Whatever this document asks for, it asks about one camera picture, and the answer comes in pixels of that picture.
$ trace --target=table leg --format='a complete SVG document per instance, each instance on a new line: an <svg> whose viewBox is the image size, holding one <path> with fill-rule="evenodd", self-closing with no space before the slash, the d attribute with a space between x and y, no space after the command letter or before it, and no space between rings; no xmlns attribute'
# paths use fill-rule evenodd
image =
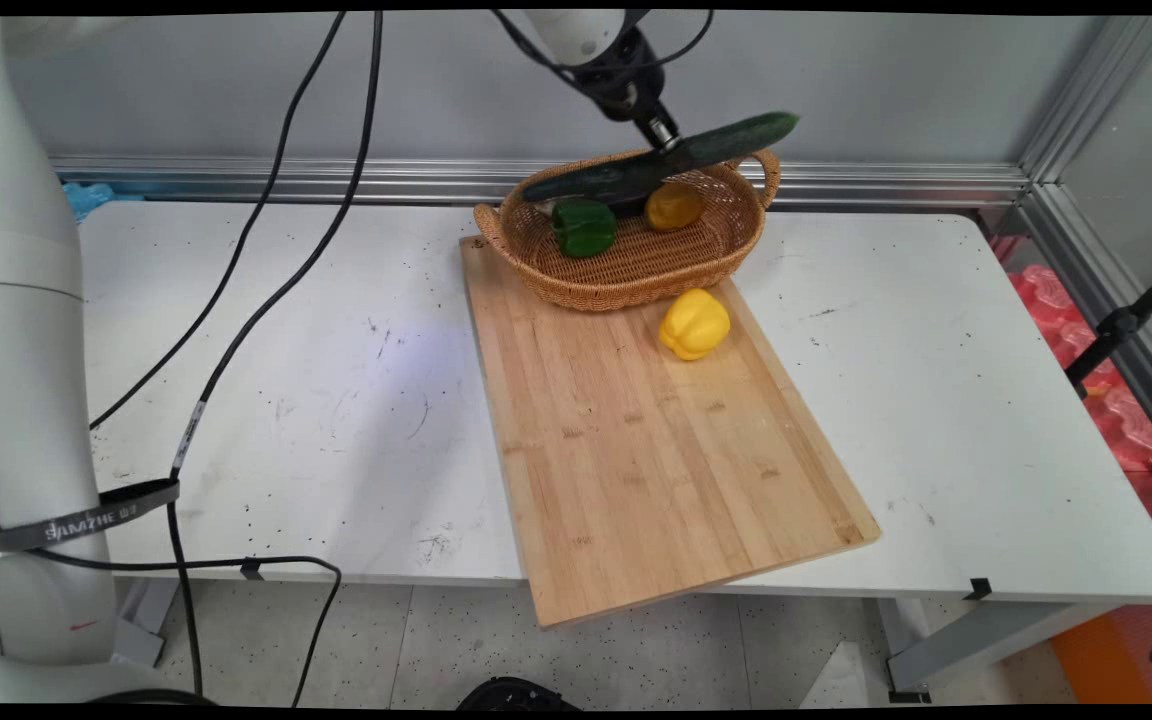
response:
<svg viewBox="0 0 1152 720"><path fill-rule="evenodd" d="M1084 602L984 601L938 632L920 637L919 617L922 632L927 631L927 620L920 607L915 612L910 602L919 601L878 602L884 631L889 632L892 657L887 660L887 669L893 687L901 692L925 692L931 680L992 665L1115 607ZM887 630L888 621L893 630Z"/></svg>

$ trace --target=speckled floor tile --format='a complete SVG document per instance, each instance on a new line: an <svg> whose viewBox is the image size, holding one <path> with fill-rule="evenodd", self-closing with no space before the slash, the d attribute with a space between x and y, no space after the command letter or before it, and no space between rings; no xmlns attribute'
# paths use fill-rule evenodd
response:
<svg viewBox="0 0 1152 720"><path fill-rule="evenodd" d="M882 667L887 646L877 607L850 597L741 596L740 623L755 710L795 708L841 641Z"/></svg>
<svg viewBox="0 0 1152 720"><path fill-rule="evenodd" d="M797 707L841 641L858 643L870 705L887 707L887 641L874 601L858 598L742 596L741 628L756 710ZM924 602L933 632L972 602ZM932 683L933 705L1076 702L1049 643L984 669Z"/></svg>
<svg viewBox="0 0 1152 720"><path fill-rule="evenodd" d="M287 707L325 583L194 582L204 694L221 705ZM387 707L410 585L344 585L323 624L301 707ZM192 689L180 596L164 620L159 670Z"/></svg>
<svg viewBox="0 0 1152 720"><path fill-rule="evenodd" d="M970 601L926 601L923 609L927 612L929 628L935 632L968 614L973 606ZM932 702L937 705L1064 705L1078 702L1049 642L1038 643L982 670L933 683L931 689Z"/></svg>
<svg viewBox="0 0 1152 720"><path fill-rule="evenodd" d="M526 588L416 588L392 707L452 710L513 675L582 710L748 708L736 612L692 594L540 630Z"/></svg>

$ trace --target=gray wall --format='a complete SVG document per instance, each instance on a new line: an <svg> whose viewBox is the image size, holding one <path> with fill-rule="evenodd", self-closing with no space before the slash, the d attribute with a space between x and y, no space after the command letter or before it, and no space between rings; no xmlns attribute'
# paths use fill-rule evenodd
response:
<svg viewBox="0 0 1152 720"><path fill-rule="evenodd" d="M67 53L13 61L53 156L273 154L329 13L137 18ZM643 22L660 54L700 12ZM355 154L370 14L351 13L301 105L293 158ZM766 109L803 115L776 146L816 161L1011 161L1098 18L719 10L667 67L684 132ZM385 17L376 159L568 159L639 146L522 56L485 10Z"/></svg>
<svg viewBox="0 0 1152 720"><path fill-rule="evenodd" d="M1152 56L1061 181L1140 283L1152 283Z"/></svg>

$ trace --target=wooden cutting board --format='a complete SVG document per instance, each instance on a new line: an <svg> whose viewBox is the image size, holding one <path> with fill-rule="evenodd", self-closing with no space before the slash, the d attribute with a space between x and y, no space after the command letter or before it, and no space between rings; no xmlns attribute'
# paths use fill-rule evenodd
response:
<svg viewBox="0 0 1152 720"><path fill-rule="evenodd" d="M461 241L513 525L540 626L878 538L730 281L732 334L695 363L657 340L673 300L581 313Z"/></svg>

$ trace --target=bell pepper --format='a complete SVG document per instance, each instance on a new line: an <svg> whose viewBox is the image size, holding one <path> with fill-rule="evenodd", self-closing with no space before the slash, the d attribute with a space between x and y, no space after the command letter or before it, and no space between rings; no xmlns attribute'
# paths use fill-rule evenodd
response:
<svg viewBox="0 0 1152 720"><path fill-rule="evenodd" d="M647 198L645 215L654 232L677 232L699 220L704 209L705 200L696 188L668 182Z"/></svg>
<svg viewBox="0 0 1152 720"><path fill-rule="evenodd" d="M568 258L591 258L612 247L616 240L616 215L601 202L573 197L554 205L554 237L558 250Z"/></svg>
<svg viewBox="0 0 1152 720"><path fill-rule="evenodd" d="M682 293L660 323L660 342L681 361L698 361L732 331L726 306L700 288Z"/></svg>

